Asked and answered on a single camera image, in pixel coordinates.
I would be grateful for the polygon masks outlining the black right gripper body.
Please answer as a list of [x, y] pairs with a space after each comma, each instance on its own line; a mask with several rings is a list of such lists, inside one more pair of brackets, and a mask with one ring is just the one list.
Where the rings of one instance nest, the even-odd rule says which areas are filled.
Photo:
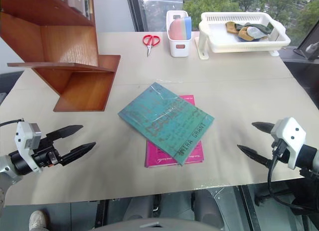
[[287, 164], [290, 158], [290, 152], [287, 149], [288, 145], [283, 139], [279, 139], [278, 141], [274, 141], [272, 144], [273, 148], [273, 159], [267, 162], [267, 166], [271, 167], [272, 164], [276, 164], [278, 161]]

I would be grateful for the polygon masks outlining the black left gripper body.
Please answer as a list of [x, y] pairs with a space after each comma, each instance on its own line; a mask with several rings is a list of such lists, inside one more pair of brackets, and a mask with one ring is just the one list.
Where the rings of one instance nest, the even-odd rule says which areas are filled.
[[34, 149], [34, 154], [32, 155], [33, 160], [38, 167], [50, 167], [56, 164], [60, 164], [62, 158], [54, 147], [53, 143], [55, 140], [61, 137], [46, 137], [40, 140], [39, 147]]

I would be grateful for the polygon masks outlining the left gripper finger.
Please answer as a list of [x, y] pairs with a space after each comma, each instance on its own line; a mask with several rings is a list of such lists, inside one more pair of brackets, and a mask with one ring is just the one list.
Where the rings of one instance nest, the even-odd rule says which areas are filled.
[[67, 164], [81, 158], [83, 155], [88, 153], [94, 146], [96, 142], [91, 142], [87, 144], [80, 145], [74, 149], [72, 149], [66, 155], [63, 155], [59, 161], [62, 166], [66, 166]]
[[53, 132], [48, 133], [46, 135], [46, 138], [49, 141], [53, 142], [55, 140], [71, 136], [82, 128], [83, 128], [83, 125], [69, 125], [69, 126], [66, 126], [66, 127], [63, 127], [63, 128], [60, 128], [58, 130], [55, 130]]

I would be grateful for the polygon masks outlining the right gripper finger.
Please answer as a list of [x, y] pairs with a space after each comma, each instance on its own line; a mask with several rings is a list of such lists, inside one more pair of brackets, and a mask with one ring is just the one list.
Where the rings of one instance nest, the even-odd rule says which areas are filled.
[[273, 123], [270, 122], [253, 122], [252, 126], [254, 126], [255, 128], [257, 128], [258, 130], [270, 134], [271, 130], [273, 129], [273, 127], [275, 126]]
[[257, 163], [260, 163], [264, 165], [267, 168], [270, 168], [272, 165], [272, 160], [260, 155], [257, 153], [257, 151], [243, 145], [237, 145], [237, 147], [246, 154], [250, 159], [256, 161]]

